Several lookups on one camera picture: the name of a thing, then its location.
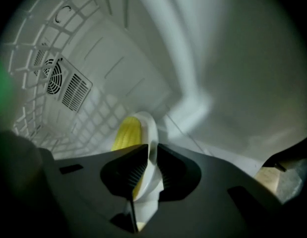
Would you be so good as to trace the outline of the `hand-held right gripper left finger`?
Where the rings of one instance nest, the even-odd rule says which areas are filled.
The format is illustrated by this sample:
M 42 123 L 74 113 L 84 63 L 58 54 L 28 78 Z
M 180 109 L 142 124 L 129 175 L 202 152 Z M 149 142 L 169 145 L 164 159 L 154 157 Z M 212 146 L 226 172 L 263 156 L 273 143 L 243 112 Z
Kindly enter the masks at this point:
M 55 160 L 41 149 L 49 188 L 71 238 L 132 238 L 138 233 L 132 191 L 146 168 L 147 145 Z

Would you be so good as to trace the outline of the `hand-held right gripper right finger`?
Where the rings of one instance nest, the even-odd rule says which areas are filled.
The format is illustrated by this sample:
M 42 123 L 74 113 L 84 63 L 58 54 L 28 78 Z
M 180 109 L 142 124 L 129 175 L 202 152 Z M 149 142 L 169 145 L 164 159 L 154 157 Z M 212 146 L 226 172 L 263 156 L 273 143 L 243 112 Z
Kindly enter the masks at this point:
M 272 237 L 281 203 L 225 160 L 159 144 L 164 190 L 143 238 Z

